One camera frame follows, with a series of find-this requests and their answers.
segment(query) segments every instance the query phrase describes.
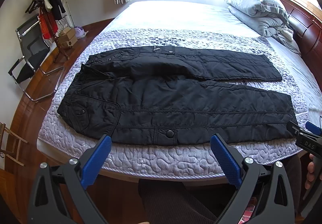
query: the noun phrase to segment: cardboard box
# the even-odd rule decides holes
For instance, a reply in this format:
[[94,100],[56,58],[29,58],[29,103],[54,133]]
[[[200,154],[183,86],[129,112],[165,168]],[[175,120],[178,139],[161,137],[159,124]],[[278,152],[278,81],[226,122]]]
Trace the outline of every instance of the cardboard box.
[[70,46],[73,46],[76,42],[77,42],[77,38],[76,38],[76,35],[75,35],[70,40],[62,43],[62,47],[63,48],[68,48]]
[[60,43],[71,40],[76,34],[75,28],[66,27],[59,33],[58,40]]

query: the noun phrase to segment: white bed sheet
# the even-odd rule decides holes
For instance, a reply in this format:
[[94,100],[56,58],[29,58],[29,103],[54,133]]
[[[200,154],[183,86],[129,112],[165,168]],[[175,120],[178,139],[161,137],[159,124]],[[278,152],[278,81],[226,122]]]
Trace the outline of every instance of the white bed sheet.
[[[240,22],[227,8],[164,1],[136,2],[129,8],[115,18],[102,33],[121,29],[169,29],[228,33],[246,37],[260,36]],[[268,38],[268,41],[284,62],[289,64],[290,72],[304,94],[310,121],[319,125],[319,116],[322,115],[322,93],[314,76],[299,55],[272,38]],[[40,139],[37,141],[37,148],[57,161],[64,162],[69,157]]]

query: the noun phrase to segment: quilted bedspread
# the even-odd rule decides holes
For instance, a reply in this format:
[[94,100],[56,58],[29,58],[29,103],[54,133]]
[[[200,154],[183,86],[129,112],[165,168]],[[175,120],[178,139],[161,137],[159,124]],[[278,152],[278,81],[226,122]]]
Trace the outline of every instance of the quilted bedspread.
[[[281,82],[248,82],[247,85],[289,94],[295,115],[301,127],[309,120],[305,99],[287,65],[264,37],[243,37],[225,33],[167,30],[123,29],[103,31],[84,50],[64,81],[59,86],[44,118],[38,138],[60,151],[80,157],[96,140],[76,133],[57,114],[65,92],[88,57],[116,48],[153,45],[172,45],[196,49],[224,49],[252,54],[264,54],[283,77]],[[236,143],[234,146],[245,157],[250,156],[261,164],[270,164],[300,151],[295,140],[281,139],[270,142]],[[139,146],[113,144],[104,169],[138,177],[163,179],[205,179],[223,176],[223,172],[209,144],[181,146]]]

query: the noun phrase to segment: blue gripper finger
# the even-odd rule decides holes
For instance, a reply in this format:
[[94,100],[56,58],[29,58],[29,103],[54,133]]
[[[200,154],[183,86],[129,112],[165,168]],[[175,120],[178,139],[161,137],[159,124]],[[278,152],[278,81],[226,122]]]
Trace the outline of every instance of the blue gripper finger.
[[318,126],[315,126],[313,123],[310,123],[309,121],[305,124],[305,127],[307,130],[312,132],[315,135],[321,136],[322,130]]
[[217,135],[211,137],[210,147],[221,169],[225,173],[229,184],[235,185],[235,187],[238,189],[242,184],[240,167],[238,163],[235,161]]
[[107,156],[109,155],[112,148],[112,140],[110,136],[105,136],[105,138],[97,144],[95,151],[92,156],[88,159],[87,163],[83,167],[82,184],[84,190],[88,186],[93,185],[97,175],[99,174],[102,165],[104,164]]

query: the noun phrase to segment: wooden headboard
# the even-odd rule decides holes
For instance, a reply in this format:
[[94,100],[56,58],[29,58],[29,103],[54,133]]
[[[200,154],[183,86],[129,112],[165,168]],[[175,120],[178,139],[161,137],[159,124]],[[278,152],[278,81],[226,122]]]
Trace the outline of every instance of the wooden headboard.
[[294,1],[281,0],[281,2],[290,15],[289,23],[297,31],[295,41],[302,53],[302,59],[322,90],[322,23]]

